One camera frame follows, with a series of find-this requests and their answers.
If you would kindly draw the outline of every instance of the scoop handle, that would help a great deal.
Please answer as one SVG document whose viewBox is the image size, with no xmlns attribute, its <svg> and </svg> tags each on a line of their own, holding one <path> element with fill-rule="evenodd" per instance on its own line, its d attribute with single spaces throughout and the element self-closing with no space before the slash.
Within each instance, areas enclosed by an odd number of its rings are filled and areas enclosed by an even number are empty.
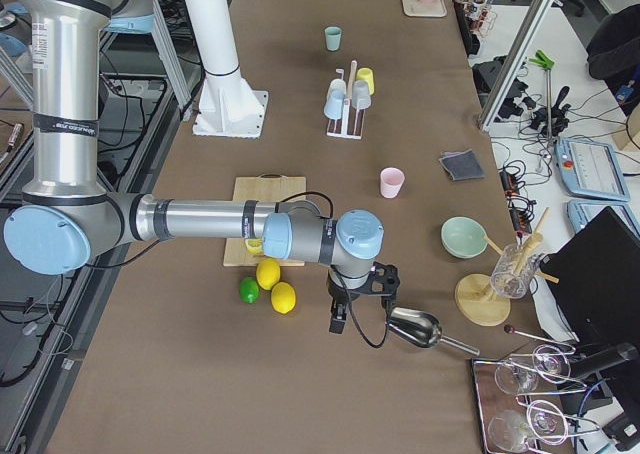
<svg viewBox="0 0 640 454">
<path fill-rule="evenodd" d="M 453 339 L 447 336 L 442 336 L 440 340 L 445 344 L 449 344 L 450 346 L 457 347 L 458 349 L 465 351 L 474 357 L 478 357 L 480 355 L 480 349 L 478 349 L 477 347 L 470 346 L 469 344 L 465 344 L 464 342 L 458 341 L 457 339 Z"/>
</svg>

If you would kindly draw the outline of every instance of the robotic arm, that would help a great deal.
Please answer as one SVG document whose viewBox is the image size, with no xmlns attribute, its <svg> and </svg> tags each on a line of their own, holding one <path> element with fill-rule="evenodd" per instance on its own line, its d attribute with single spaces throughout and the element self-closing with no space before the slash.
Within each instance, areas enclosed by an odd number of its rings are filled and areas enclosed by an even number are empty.
<svg viewBox="0 0 640 454">
<path fill-rule="evenodd" d="M 151 1 L 21 0 L 33 22 L 35 154 L 25 205 L 4 226 L 11 254 L 28 269 L 52 275 L 136 240 L 262 238 L 268 256 L 331 266 L 331 332 L 342 332 L 357 294 L 380 296 L 390 312 L 399 280 L 395 267 L 374 261 L 383 228 L 369 212 L 351 211 L 335 221 L 306 201 L 176 201 L 106 192 L 98 184 L 99 34 L 105 28 L 149 32 Z"/>
</svg>

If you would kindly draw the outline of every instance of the brown table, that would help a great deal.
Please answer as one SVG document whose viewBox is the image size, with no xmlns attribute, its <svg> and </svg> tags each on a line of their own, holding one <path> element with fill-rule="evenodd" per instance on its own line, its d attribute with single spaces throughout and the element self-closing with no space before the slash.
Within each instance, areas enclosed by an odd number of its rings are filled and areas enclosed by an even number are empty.
<svg viewBox="0 0 640 454">
<path fill-rule="evenodd" d="M 441 224 L 467 215 L 499 244 L 512 239 L 462 42 L 447 2 L 442 19 L 402 14 L 400 0 L 234 0 L 242 71 L 270 92 L 259 140 L 195 137 L 182 126 L 155 190 L 158 197 L 230 199 L 237 176 L 307 177 L 339 216 L 374 212 L 385 225 L 379 260 L 399 268 L 401 306 L 427 310 L 445 333 L 499 357 L 522 339 L 482 328 L 456 309 L 457 281 L 489 273 L 496 255 L 452 258 Z M 323 29 L 343 28 L 324 49 Z M 334 69 L 351 59 L 376 76 L 364 139 L 324 134 L 322 106 Z M 437 159 L 472 148 L 487 177 L 453 183 Z M 383 199 L 378 173 L 402 168 L 400 196 Z M 298 305 L 274 312 L 268 294 L 244 304 L 251 268 L 223 268 L 224 240 L 176 239 L 122 270 L 64 414 L 51 453 L 479 452 L 466 356 L 420 350 L 392 336 L 379 350 L 349 321 L 328 333 L 327 269 L 285 268 Z M 379 302 L 354 308 L 366 332 L 383 331 Z M 509 322 L 537 323 L 530 300 Z"/>
</svg>

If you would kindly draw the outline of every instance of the green bowl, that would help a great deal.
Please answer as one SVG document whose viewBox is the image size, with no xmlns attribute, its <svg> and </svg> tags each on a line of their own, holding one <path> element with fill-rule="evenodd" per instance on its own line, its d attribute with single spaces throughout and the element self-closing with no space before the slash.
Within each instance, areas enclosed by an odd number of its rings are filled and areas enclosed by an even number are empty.
<svg viewBox="0 0 640 454">
<path fill-rule="evenodd" d="M 442 225 L 442 245 L 452 256 L 471 259 L 487 248 L 484 228 L 468 217 L 452 217 Z"/>
</svg>

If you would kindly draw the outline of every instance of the green clamp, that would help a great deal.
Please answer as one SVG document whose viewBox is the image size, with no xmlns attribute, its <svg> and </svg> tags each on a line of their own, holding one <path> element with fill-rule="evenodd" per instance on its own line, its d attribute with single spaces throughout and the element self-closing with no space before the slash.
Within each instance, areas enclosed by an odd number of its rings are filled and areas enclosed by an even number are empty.
<svg viewBox="0 0 640 454">
<path fill-rule="evenodd" d="M 549 59 L 549 57 L 547 57 L 547 55 L 544 52 L 542 52 L 540 49 L 536 51 L 535 57 L 532 57 L 529 59 L 529 62 L 537 66 L 540 66 L 541 68 L 547 71 L 550 71 L 553 65 L 555 64 L 555 62 Z"/>
</svg>

